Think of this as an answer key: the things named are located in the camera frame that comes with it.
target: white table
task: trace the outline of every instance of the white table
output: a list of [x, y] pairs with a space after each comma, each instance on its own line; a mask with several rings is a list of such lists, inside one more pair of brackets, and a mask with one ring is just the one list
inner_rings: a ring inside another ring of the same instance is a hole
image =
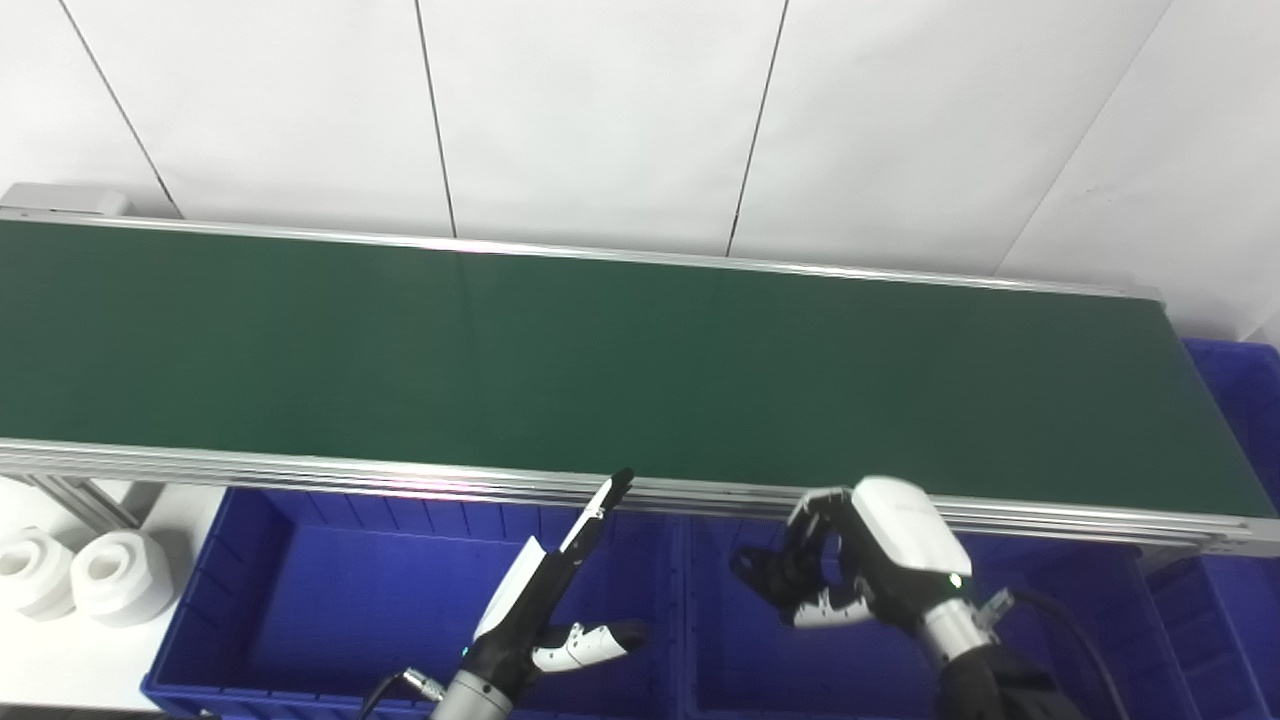
[[[131, 491], [131, 498], [136, 498], [146, 489], [131, 483], [100, 486], [116, 500]], [[164, 546], [180, 588], [225, 489], [180, 484], [150, 488], [160, 495], [142, 529]], [[93, 538], [88, 528], [41, 491], [0, 478], [0, 536], [27, 525], [49, 530], [73, 551]], [[156, 656], [173, 606], [132, 628], [106, 628], [79, 612], [36, 623], [0, 610], [0, 705], [155, 711], [138, 685]]]

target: white plastic spool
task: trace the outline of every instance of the white plastic spool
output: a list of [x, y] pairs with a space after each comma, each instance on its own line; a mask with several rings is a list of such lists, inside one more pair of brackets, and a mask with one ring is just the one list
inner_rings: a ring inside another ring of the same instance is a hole
[[73, 557], [40, 528], [23, 528], [0, 539], [0, 606], [41, 621], [67, 615], [76, 607]]
[[72, 562], [81, 612], [113, 628], [155, 618], [173, 600], [164, 550], [138, 530], [115, 530], [84, 546]]

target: white cylindrical part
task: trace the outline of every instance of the white cylindrical part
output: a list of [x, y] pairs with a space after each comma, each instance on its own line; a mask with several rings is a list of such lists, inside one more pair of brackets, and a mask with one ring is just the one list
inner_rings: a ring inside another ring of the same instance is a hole
[[32, 620], [61, 618], [76, 607], [72, 551], [40, 528], [0, 539], [0, 606]]
[[72, 561], [76, 606], [90, 618], [122, 628], [145, 623], [173, 600], [164, 550], [138, 530], [106, 533]]
[[934, 665], [946, 667], [975, 647], [998, 642], [995, 634], [978, 624], [975, 616], [977, 611], [969, 601], [959, 597], [943, 601], [924, 614], [918, 635]]

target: cable connector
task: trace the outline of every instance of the cable connector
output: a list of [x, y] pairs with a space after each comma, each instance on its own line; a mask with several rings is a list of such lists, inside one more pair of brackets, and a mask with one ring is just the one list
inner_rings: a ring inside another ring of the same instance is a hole
[[416, 667], [406, 667], [404, 671], [401, 673], [401, 679], [412, 685], [415, 691], [431, 702], [440, 702], [444, 700], [444, 685], [438, 683], [434, 678], [429, 678]]
[[978, 624], [983, 630], [993, 632], [996, 623], [1009, 612], [1014, 606], [1014, 593], [1009, 592], [1009, 588], [1002, 588], [996, 594], [991, 596], [983, 606], [982, 610], [974, 615], [974, 623]]

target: green conveyor belt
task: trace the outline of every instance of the green conveyor belt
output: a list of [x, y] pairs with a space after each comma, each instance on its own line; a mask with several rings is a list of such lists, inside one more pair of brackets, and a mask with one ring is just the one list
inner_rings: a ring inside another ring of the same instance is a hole
[[1153, 301], [50, 223], [0, 437], [1274, 515]]

